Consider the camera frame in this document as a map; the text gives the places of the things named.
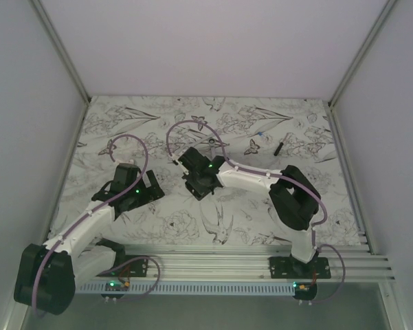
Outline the black fuse box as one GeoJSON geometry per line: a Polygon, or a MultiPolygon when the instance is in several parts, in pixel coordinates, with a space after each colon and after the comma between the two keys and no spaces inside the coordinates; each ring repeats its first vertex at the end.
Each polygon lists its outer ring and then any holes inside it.
{"type": "Polygon", "coordinates": [[[187,181],[186,188],[198,201],[201,201],[209,194],[214,194],[214,186],[204,186],[198,183],[190,183],[187,181]]]}

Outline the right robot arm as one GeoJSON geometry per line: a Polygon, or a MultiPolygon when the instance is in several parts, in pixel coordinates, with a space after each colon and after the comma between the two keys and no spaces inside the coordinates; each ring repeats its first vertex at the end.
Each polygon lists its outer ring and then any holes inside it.
{"type": "Polygon", "coordinates": [[[297,167],[287,166],[283,171],[244,167],[220,155],[208,159],[193,147],[172,159],[182,168],[186,188],[199,201],[217,188],[238,188],[268,196],[278,227],[291,242],[291,271],[299,278],[314,272],[316,250],[311,220],[321,208],[321,197],[297,167]]]}

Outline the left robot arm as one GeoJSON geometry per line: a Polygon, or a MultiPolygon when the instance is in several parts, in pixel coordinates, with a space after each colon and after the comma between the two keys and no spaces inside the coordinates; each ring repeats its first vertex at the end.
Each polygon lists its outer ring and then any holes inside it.
{"type": "Polygon", "coordinates": [[[164,192],[152,170],[121,163],[114,177],[96,192],[83,213],[41,245],[21,255],[13,298],[53,315],[62,314],[76,290],[96,276],[125,280],[130,266],[146,267],[148,258],[126,255],[121,243],[102,238],[122,214],[161,199],[164,192]]]}

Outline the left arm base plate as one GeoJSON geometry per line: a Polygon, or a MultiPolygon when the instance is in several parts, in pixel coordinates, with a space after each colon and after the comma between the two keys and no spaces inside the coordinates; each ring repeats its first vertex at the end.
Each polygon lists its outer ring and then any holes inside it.
{"type": "Polygon", "coordinates": [[[124,258],[117,258],[113,266],[105,273],[99,273],[97,277],[106,276],[109,278],[143,278],[148,270],[148,259],[141,258],[137,261],[130,261],[137,258],[137,255],[126,255],[124,258]]]}

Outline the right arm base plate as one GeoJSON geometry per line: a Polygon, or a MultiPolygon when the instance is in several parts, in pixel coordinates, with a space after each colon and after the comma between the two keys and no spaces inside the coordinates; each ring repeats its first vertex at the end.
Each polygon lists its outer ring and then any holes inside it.
{"type": "Polygon", "coordinates": [[[271,278],[285,279],[330,279],[331,269],[328,259],[316,254],[308,263],[303,263],[292,255],[269,258],[271,278]]]}

